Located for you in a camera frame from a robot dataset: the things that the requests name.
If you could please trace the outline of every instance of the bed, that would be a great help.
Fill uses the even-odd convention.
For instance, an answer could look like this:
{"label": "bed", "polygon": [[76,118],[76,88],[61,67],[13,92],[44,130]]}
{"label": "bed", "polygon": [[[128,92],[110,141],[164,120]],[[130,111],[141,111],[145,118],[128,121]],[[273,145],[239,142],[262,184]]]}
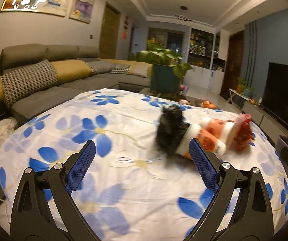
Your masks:
{"label": "bed", "polygon": [[[86,140],[96,156],[80,189],[78,209],[101,240],[183,240],[213,197],[192,161],[166,158],[155,143],[161,106],[177,104],[188,123],[205,116],[221,120],[237,114],[191,107],[121,90],[85,92],[17,129],[0,146],[0,184],[10,213],[26,167],[46,170],[65,162]],[[223,159],[236,169],[261,169],[270,196],[274,232],[288,219],[288,179],[261,130],[252,123],[254,142]],[[45,191],[57,226],[65,226],[50,190]],[[238,197],[235,190],[219,227],[227,226]]]}

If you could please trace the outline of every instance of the sofa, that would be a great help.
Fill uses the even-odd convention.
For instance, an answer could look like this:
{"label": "sofa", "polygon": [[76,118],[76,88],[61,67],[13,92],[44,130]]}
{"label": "sofa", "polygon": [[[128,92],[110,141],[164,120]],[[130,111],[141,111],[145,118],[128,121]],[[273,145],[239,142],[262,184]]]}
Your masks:
{"label": "sofa", "polygon": [[[26,44],[9,46],[0,54],[0,120],[13,116],[23,125],[37,115],[60,105],[75,96],[102,88],[121,89],[139,92],[149,87],[149,71],[151,65],[145,62],[99,59],[98,48],[71,45]],[[4,77],[13,71],[32,64],[48,60],[56,70],[58,80],[45,90],[34,92],[19,99],[11,106],[6,106]],[[95,74],[91,68],[92,62],[106,61],[111,64],[129,65],[131,68],[146,72],[146,77],[129,74]]]}

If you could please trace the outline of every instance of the tile floor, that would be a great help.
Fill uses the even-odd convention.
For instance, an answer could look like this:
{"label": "tile floor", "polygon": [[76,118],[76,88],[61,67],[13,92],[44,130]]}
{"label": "tile floor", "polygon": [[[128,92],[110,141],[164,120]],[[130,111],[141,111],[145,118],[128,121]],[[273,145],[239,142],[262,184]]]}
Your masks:
{"label": "tile floor", "polygon": [[209,100],[213,104],[220,107],[221,110],[224,110],[224,111],[241,113],[241,111],[239,111],[238,108],[228,103],[220,95],[212,92],[209,88],[201,87],[198,85],[190,85],[190,84],[185,84],[185,85],[189,87],[188,92],[186,93],[186,96],[197,98],[197,99]]}

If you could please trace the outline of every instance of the tv stand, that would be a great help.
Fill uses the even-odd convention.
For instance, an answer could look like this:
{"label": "tv stand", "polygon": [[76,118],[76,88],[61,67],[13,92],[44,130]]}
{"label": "tv stand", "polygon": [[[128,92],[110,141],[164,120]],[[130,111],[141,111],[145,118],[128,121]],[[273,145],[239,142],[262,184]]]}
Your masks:
{"label": "tv stand", "polygon": [[280,135],[288,137],[288,130],[258,106],[245,101],[242,111],[252,116],[253,122],[269,137],[268,140],[273,146],[277,143]]}

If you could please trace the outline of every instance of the black tv screen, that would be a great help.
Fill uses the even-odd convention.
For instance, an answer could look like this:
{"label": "black tv screen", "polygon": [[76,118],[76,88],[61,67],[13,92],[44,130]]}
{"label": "black tv screen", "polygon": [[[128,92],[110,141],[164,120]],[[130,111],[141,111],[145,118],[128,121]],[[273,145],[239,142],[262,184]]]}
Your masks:
{"label": "black tv screen", "polygon": [[288,65],[270,62],[262,105],[288,124]]}

